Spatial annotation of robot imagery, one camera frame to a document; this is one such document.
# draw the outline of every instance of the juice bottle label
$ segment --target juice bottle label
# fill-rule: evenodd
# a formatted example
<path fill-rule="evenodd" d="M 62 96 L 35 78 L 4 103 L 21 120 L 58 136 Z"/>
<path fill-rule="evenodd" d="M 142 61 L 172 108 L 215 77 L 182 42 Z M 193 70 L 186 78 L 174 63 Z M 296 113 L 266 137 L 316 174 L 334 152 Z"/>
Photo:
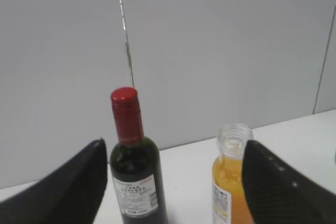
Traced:
<path fill-rule="evenodd" d="M 212 183 L 213 224 L 231 224 L 231 193 Z"/>
<path fill-rule="evenodd" d="M 137 182 L 123 182 L 113 178 L 122 214 L 144 217 L 158 209 L 154 176 Z"/>

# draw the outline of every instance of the clear plastic bottle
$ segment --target clear plastic bottle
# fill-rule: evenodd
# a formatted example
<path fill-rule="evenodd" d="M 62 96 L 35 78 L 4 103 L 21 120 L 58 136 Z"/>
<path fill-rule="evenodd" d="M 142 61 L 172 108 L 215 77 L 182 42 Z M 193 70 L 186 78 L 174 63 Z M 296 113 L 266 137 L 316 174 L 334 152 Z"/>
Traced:
<path fill-rule="evenodd" d="M 213 224 L 253 224 L 248 209 L 241 171 L 252 130 L 244 124 L 226 124 L 218 135 L 219 157 L 213 165 Z"/>

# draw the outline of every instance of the dark green glass bottle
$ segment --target dark green glass bottle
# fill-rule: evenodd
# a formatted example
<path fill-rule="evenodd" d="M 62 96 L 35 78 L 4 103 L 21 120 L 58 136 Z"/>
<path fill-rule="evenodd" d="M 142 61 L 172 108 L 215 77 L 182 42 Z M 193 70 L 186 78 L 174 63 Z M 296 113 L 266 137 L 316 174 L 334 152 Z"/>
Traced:
<path fill-rule="evenodd" d="M 138 93 L 121 88 L 111 95 L 119 143 L 110 166 L 124 224 L 167 224 L 160 153 L 142 129 Z"/>

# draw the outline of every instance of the white wall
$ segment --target white wall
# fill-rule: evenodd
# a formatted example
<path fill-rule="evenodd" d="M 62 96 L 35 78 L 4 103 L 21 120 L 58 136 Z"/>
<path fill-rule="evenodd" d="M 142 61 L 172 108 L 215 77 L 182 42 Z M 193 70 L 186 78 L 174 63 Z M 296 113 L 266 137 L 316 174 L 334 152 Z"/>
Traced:
<path fill-rule="evenodd" d="M 336 25 L 330 36 L 315 112 L 336 109 Z"/>
<path fill-rule="evenodd" d="M 109 95 L 130 85 L 118 0 L 0 0 L 0 187 L 117 142 Z"/>
<path fill-rule="evenodd" d="M 311 114 L 335 0 L 123 0 L 160 148 Z"/>

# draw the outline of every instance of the red foil capsule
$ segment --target red foil capsule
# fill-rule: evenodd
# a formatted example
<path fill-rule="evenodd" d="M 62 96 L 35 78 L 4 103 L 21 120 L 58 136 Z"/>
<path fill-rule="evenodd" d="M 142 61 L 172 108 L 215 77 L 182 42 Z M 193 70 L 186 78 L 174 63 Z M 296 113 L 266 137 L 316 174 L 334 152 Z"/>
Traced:
<path fill-rule="evenodd" d="M 119 142 L 123 145 L 141 142 L 144 135 L 137 90 L 132 87 L 117 89 L 111 101 Z"/>

